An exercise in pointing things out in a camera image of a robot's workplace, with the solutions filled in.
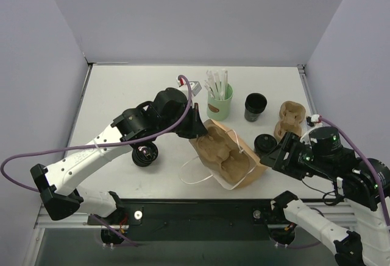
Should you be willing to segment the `black cup lid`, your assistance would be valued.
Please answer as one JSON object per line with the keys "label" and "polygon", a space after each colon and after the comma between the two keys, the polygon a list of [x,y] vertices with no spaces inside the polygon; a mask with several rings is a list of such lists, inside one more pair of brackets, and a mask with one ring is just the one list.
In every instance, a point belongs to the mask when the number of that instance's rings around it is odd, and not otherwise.
{"label": "black cup lid", "polygon": [[269,134],[260,134],[254,140],[254,149],[262,150],[267,154],[277,146],[277,140]]}

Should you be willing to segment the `black coffee cup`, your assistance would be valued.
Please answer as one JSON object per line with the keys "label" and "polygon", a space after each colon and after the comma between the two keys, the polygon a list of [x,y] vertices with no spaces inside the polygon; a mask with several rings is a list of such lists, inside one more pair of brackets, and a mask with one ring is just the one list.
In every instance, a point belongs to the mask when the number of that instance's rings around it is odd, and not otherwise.
{"label": "black coffee cup", "polygon": [[262,151],[262,150],[254,150],[255,154],[259,157],[259,158],[262,158],[263,156],[265,156],[267,153]]}

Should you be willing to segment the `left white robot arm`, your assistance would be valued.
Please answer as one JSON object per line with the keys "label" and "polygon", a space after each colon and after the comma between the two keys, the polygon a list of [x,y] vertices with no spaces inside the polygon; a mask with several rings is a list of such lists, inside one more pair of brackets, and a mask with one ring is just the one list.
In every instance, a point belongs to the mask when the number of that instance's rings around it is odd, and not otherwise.
{"label": "left white robot arm", "polygon": [[158,155],[154,141],[165,133],[196,139],[207,134],[199,106],[175,88],[160,91],[153,101],[129,108],[116,117],[84,148],[54,164],[37,164],[30,173],[50,218],[65,219],[76,212],[96,214],[111,224],[119,223],[124,207],[118,194],[91,191],[80,186],[90,175],[126,153],[139,153],[139,166]]}

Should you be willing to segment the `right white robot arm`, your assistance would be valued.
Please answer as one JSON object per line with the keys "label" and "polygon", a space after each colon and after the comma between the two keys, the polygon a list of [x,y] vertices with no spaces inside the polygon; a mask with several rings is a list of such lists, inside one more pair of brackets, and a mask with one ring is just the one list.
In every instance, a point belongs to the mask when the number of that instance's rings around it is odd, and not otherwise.
{"label": "right white robot arm", "polygon": [[350,205],[357,230],[336,225],[290,191],[271,201],[275,221],[303,228],[332,252],[338,265],[389,265],[389,168],[382,162],[344,147],[335,127],[312,129],[307,142],[287,132],[260,162],[297,180],[317,176],[331,181],[335,202]]}

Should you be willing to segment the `brown paper bag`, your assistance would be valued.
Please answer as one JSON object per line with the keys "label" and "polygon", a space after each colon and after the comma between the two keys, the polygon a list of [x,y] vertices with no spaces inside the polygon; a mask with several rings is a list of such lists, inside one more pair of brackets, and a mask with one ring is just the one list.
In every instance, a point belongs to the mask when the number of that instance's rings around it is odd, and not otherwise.
{"label": "brown paper bag", "polygon": [[[183,183],[195,185],[213,178],[224,189],[232,191],[247,187],[262,177],[268,167],[260,163],[260,157],[234,129],[212,119],[205,121],[204,126],[207,134],[190,140],[197,156],[179,169],[179,179]],[[209,176],[199,181],[186,181],[184,168],[195,160],[208,169]]]}

